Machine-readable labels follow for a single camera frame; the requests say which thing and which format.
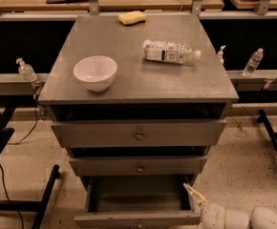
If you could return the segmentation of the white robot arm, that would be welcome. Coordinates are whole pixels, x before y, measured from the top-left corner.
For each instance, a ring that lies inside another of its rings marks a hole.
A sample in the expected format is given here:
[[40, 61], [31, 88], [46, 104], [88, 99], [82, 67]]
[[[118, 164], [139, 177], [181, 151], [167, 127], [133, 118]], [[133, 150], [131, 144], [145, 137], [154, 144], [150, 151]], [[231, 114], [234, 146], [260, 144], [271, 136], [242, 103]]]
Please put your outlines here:
[[248, 214], [209, 202], [187, 183], [183, 187], [199, 208], [203, 229], [277, 229], [277, 213], [269, 208], [256, 207]]

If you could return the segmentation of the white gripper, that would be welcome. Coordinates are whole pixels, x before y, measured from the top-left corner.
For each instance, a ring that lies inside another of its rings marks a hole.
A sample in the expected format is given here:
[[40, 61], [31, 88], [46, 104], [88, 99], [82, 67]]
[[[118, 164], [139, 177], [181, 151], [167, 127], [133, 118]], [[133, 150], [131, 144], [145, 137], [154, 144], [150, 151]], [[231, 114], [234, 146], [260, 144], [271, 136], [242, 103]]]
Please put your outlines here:
[[206, 197], [191, 185], [184, 183], [183, 187], [198, 206], [204, 205], [201, 209], [203, 229], [249, 229], [248, 213], [229, 209], [216, 203], [207, 204]]

